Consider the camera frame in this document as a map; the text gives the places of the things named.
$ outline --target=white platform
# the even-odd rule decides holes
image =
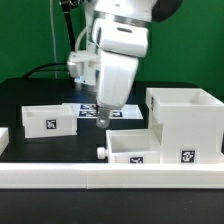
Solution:
[[[0,188],[218,188],[224,163],[180,164],[0,164]]]

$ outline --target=black cable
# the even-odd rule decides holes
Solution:
[[[64,13],[64,16],[65,16],[65,21],[66,21],[67,30],[68,30],[70,48],[71,48],[71,51],[74,51],[76,41],[75,41],[75,35],[73,32],[71,16],[70,16],[70,13]]]
[[[42,68],[48,68],[48,67],[53,67],[53,66],[58,66],[58,65],[66,65],[66,62],[54,62],[54,63],[49,63],[49,64],[40,65],[40,66],[38,66],[38,67],[32,69],[31,71],[25,73],[21,78],[23,78],[23,79],[27,79],[27,78],[29,78],[34,72],[43,71],[43,70],[41,70]]]

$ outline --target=white open box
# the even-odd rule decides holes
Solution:
[[[110,163],[218,163],[224,104],[202,89],[148,88],[149,126],[107,131]]]
[[[8,128],[0,128],[0,155],[3,153],[8,144],[9,144]]]
[[[71,105],[22,107],[26,138],[76,135],[77,116]]]

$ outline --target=white container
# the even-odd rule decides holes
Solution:
[[[26,138],[76,135],[77,116],[71,105],[22,107]]]
[[[0,155],[3,153],[8,144],[9,144],[8,128],[0,128]]]
[[[159,163],[160,145],[148,129],[107,131],[107,150],[98,149],[98,157],[109,163]]]
[[[202,89],[149,88],[149,128],[161,144],[161,163],[217,163],[224,104]]]
[[[148,88],[149,127],[107,132],[110,163],[216,164],[224,133],[224,104],[202,89]]]

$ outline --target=black cable on table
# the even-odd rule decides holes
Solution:
[[[41,69],[43,68],[48,68],[48,67],[54,67],[54,66],[58,66],[58,65],[66,65],[66,62],[53,62],[53,63],[48,63],[48,64],[44,64],[44,65],[40,65],[34,69],[32,69],[31,71],[25,73],[21,78],[23,79],[27,79],[29,78],[34,72],[38,72],[38,71],[43,71]]]

